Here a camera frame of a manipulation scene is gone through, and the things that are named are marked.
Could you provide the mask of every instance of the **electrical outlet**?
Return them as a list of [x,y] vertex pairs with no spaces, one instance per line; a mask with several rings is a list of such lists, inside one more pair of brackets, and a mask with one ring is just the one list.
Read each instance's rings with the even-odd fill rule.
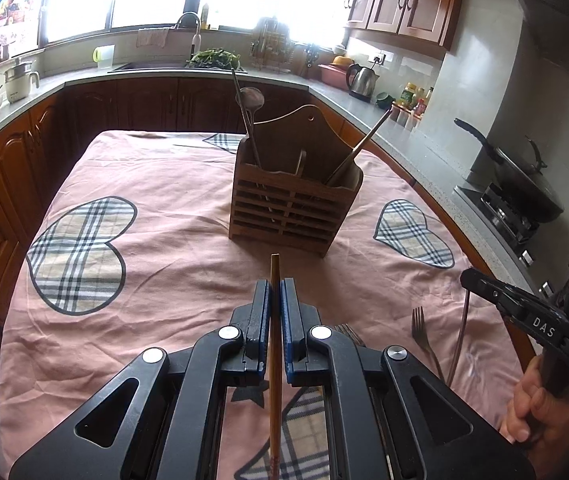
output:
[[384,65],[384,62],[387,60],[387,55],[381,52],[377,54],[371,54],[369,56],[369,63],[377,63],[378,65]]

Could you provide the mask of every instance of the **countertop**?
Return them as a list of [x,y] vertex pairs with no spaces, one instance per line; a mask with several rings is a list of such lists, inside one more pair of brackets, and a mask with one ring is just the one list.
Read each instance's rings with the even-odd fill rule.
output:
[[[0,130],[36,103],[65,86],[98,80],[135,77],[197,77],[230,79],[231,73],[215,70],[138,70],[135,72],[109,72],[87,68],[43,77],[40,88],[33,88],[29,97],[0,107]],[[290,88],[308,90],[311,95],[333,108],[362,131],[370,130],[381,118],[383,111],[375,105],[351,97],[347,92],[320,81],[307,80],[291,74],[249,69],[238,73],[244,82],[265,82]],[[531,288],[520,269],[515,265],[495,235],[455,192],[455,186],[466,184],[464,179],[430,148],[427,139],[417,131],[408,132],[394,121],[386,121],[373,137],[386,152],[398,161],[458,224],[461,231],[483,257],[497,279],[520,288]]]

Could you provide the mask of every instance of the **leafy green vegetable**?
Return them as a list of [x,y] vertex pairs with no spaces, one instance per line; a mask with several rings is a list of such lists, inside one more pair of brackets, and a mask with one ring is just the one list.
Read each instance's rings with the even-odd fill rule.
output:
[[240,56],[223,48],[212,48],[198,52],[189,61],[190,68],[217,68],[219,70],[240,69]]

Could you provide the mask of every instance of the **human hand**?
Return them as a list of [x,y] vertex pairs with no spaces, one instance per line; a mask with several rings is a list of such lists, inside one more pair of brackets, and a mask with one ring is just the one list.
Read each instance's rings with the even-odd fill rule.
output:
[[524,442],[531,435],[525,417],[531,413],[544,424],[539,440],[527,456],[539,478],[549,473],[569,447],[569,400],[558,399],[542,387],[541,357],[534,357],[515,385],[513,399],[500,426],[500,434],[510,443]]

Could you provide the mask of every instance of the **wok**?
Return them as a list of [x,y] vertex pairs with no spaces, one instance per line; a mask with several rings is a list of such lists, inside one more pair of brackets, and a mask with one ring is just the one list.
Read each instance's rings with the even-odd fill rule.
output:
[[542,161],[535,142],[527,138],[535,152],[536,164],[532,165],[518,157],[508,156],[500,148],[492,146],[486,137],[469,123],[460,119],[455,119],[454,122],[480,141],[487,155],[493,160],[500,188],[526,218],[545,223],[560,216],[564,208],[540,173],[547,165]]

